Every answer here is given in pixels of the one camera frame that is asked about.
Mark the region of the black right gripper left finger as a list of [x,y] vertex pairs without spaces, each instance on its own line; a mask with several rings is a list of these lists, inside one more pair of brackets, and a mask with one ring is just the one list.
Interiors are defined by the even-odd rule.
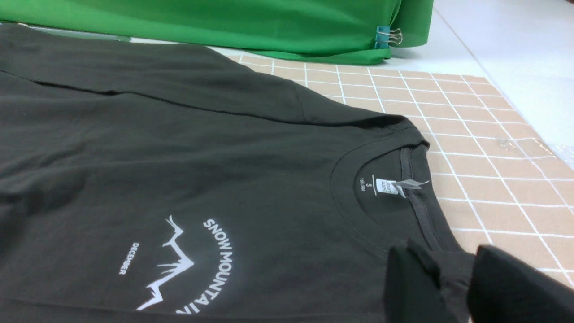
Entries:
[[385,278],[386,323],[459,323],[461,279],[418,246],[392,247]]

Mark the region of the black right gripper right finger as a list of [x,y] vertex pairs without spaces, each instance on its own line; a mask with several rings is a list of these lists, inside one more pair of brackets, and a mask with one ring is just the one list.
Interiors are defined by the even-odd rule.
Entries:
[[572,288],[508,252],[481,245],[468,289],[474,323],[572,323]]

